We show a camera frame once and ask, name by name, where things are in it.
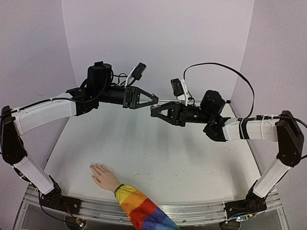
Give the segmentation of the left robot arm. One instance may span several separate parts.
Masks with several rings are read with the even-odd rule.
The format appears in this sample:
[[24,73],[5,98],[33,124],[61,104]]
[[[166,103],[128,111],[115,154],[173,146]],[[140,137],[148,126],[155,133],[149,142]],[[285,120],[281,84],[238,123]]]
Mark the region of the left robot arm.
[[102,61],[88,68],[87,78],[80,87],[59,96],[15,109],[5,106],[0,114],[0,149],[3,160],[33,184],[54,209],[61,209],[65,199],[56,182],[27,153],[21,136],[28,131],[62,118],[80,116],[98,109],[100,103],[118,104],[139,109],[158,103],[158,97],[132,84],[138,81],[146,65],[133,67],[124,84],[113,82],[110,64]]

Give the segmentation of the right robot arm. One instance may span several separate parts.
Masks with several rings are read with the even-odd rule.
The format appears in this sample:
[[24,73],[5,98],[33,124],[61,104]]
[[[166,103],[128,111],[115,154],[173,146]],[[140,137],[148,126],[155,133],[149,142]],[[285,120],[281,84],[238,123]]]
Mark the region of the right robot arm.
[[168,102],[151,107],[151,116],[174,126],[186,123],[205,124],[203,132],[216,142],[234,140],[269,140],[278,143],[276,159],[252,187],[252,193],[264,198],[270,190],[302,159],[304,135],[289,111],[280,115],[258,115],[250,118],[222,117],[225,101],[217,91],[208,90],[200,105]]

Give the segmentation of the rainbow sleeve forearm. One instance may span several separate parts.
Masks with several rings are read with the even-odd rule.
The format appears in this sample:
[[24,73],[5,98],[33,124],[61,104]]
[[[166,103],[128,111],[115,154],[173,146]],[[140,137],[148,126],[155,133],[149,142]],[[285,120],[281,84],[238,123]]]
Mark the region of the rainbow sleeve forearm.
[[121,184],[115,190],[114,195],[135,229],[180,229],[165,212],[138,189]]

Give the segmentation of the mannequin hand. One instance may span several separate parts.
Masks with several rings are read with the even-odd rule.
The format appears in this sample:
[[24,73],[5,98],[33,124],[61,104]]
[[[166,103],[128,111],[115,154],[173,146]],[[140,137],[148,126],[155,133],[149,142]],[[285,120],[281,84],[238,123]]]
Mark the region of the mannequin hand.
[[90,166],[92,179],[100,188],[115,192],[121,185],[117,177],[104,165],[93,164]]

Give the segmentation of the aluminium front rail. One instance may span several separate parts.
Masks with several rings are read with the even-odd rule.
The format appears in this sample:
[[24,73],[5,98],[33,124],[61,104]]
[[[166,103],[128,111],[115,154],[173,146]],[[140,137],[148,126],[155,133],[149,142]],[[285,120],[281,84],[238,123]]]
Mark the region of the aluminium front rail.
[[117,185],[111,194],[115,202],[80,200],[62,195],[58,185],[46,195],[30,185],[24,200],[38,205],[41,211],[50,209],[66,214],[80,229],[84,220],[131,224],[138,230],[178,230],[180,226],[209,223],[219,223],[221,228],[232,223],[232,228],[238,229],[241,221],[282,206],[277,192],[268,193],[264,198],[249,191],[245,199],[237,201],[162,206],[128,185]]

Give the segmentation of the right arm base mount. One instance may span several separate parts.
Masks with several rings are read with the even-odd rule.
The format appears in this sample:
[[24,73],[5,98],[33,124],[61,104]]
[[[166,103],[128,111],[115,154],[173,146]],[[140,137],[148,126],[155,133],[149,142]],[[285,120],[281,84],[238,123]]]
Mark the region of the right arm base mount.
[[226,211],[226,219],[231,220],[265,211],[267,209],[267,196],[268,194],[260,197],[253,192],[253,187],[250,188],[244,199],[225,203],[224,211]]

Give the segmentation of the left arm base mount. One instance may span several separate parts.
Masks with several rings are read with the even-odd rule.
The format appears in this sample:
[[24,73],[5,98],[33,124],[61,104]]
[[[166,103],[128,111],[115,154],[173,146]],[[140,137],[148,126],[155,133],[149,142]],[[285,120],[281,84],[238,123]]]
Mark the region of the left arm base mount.
[[79,214],[82,201],[78,198],[65,196],[57,182],[52,180],[54,188],[47,194],[39,196],[39,203],[43,207],[51,208],[70,214]]

